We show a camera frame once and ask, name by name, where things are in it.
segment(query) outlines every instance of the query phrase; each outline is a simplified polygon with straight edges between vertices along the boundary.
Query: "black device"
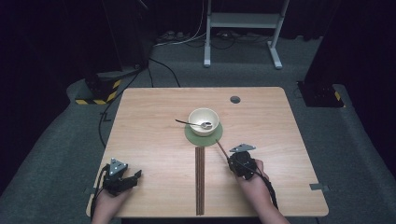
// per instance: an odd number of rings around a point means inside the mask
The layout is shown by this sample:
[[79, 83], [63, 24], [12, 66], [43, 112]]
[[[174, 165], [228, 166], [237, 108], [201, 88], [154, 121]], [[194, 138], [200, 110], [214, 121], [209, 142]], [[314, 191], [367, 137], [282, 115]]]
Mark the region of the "black device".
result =
[[[99, 196], [102, 189], [106, 189], [110, 194], [114, 196], [118, 196], [121, 192], [131, 189], [137, 185], [137, 180], [142, 175], [142, 170], [136, 172], [133, 176], [122, 178], [123, 174], [128, 168], [128, 164], [117, 161], [112, 158], [110, 164], [106, 164], [105, 167], [102, 168], [102, 171], [98, 177], [98, 181], [96, 183], [95, 193], [93, 194], [92, 203], [91, 203], [91, 219], [93, 219], [93, 213], [96, 206], [96, 199]], [[103, 176], [103, 172], [106, 172], [105, 177], [103, 179], [103, 188], [99, 191], [99, 183]]]
[[250, 153], [248, 153], [248, 150], [255, 149], [255, 147], [247, 144], [241, 144], [231, 149], [230, 151], [233, 152], [233, 155], [231, 157], [228, 157], [223, 147], [221, 146], [220, 142], [218, 140], [216, 140], [216, 142], [218, 143], [219, 147], [221, 148], [221, 151], [224, 153], [225, 157], [227, 158], [227, 162], [230, 167], [230, 170], [237, 176], [244, 177], [246, 180], [249, 180], [254, 175], [259, 176], [264, 182], [265, 186], [268, 188], [268, 191], [270, 192], [271, 200], [274, 207], [278, 209], [275, 190], [272, 187], [271, 182], [265, 176], [262, 175], [260, 170], [259, 172], [256, 171], [257, 170], [256, 161], [253, 158], [251, 158]]

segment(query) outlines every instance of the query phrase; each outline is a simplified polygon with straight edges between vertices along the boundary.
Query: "gray carpet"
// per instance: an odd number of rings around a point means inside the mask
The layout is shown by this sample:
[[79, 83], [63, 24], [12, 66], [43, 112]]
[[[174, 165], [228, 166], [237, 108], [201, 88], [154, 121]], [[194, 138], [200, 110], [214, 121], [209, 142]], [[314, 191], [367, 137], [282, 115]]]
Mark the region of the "gray carpet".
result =
[[[219, 48], [231, 42], [216, 40]], [[175, 71], [181, 87], [282, 87], [290, 101], [330, 213], [318, 220], [288, 217], [291, 223], [396, 223], [396, 183], [363, 130], [347, 91], [340, 92], [344, 108], [306, 107], [296, 81], [303, 80], [320, 40], [279, 39], [277, 51], [284, 65], [275, 70], [264, 42], [235, 43], [212, 49], [212, 65], [203, 68], [204, 48], [187, 45], [156, 47], [151, 58]], [[172, 73], [150, 62], [155, 88], [177, 87]], [[132, 77], [121, 82], [125, 88]], [[90, 223], [85, 214], [104, 148], [98, 134], [106, 105], [76, 105], [83, 81], [68, 89], [71, 104], [41, 135], [0, 199], [0, 223]], [[151, 87], [148, 70], [129, 88]], [[120, 99], [108, 109], [114, 119]], [[102, 125], [108, 138], [112, 120]], [[135, 223], [179, 223], [183, 220], [145, 220]]]

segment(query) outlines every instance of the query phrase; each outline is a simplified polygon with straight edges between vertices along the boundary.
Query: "metal stand leg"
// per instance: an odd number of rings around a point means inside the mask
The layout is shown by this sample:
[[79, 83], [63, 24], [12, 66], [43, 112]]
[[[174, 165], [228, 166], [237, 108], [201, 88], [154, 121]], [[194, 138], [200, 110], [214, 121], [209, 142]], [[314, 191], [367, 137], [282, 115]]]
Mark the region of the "metal stand leg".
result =
[[285, 0], [285, 2], [283, 3], [282, 11], [280, 12], [279, 15], [279, 20], [277, 21], [274, 39], [272, 41], [267, 42], [276, 69], [282, 69], [282, 63], [280, 62], [279, 56], [277, 55], [277, 51], [276, 51], [276, 42], [277, 39], [279, 38], [279, 33], [280, 33], [280, 29], [282, 28], [283, 20], [285, 20], [285, 15], [286, 15], [286, 10], [288, 9], [288, 5], [289, 5], [289, 0]]
[[204, 57], [204, 67], [210, 66], [210, 29], [212, 25], [210, 24], [210, 15], [212, 13], [212, 0], [207, 1], [207, 20], [206, 20], [206, 41], [205, 41], [205, 57]]

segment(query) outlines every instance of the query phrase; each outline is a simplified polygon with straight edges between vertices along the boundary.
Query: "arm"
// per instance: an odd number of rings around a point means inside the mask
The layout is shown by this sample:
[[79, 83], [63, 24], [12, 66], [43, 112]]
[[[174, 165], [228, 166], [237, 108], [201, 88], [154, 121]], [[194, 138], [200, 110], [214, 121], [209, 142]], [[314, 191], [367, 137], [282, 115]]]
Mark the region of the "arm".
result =
[[[269, 179], [268, 175], [263, 171], [262, 161], [256, 160], [256, 164], [262, 174]], [[289, 223], [272, 204], [268, 188], [259, 176], [254, 175], [249, 180], [238, 176], [235, 176], [235, 178], [263, 224]]]
[[121, 206], [128, 198], [132, 189], [127, 189], [117, 197], [111, 195], [106, 189], [103, 189], [96, 200], [95, 213], [92, 218], [92, 224], [107, 224], [110, 222]]

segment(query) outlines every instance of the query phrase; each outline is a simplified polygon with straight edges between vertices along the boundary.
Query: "white stand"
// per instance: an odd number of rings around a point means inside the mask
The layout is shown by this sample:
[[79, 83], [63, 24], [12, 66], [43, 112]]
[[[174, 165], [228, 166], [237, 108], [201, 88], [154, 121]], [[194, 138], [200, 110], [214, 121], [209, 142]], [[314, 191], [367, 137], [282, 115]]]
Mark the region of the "white stand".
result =
[[212, 0], [208, 0], [204, 66], [210, 66], [210, 29], [212, 27], [270, 28], [275, 29], [275, 33], [273, 39], [267, 42], [268, 48], [274, 60], [275, 68], [281, 69], [282, 63], [276, 52], [276, 42], [279, 38], [280, 29], [285, 19], [289, 1], [290, 0], [284, 0], [280, 14], [248, 14], [212, 13]]

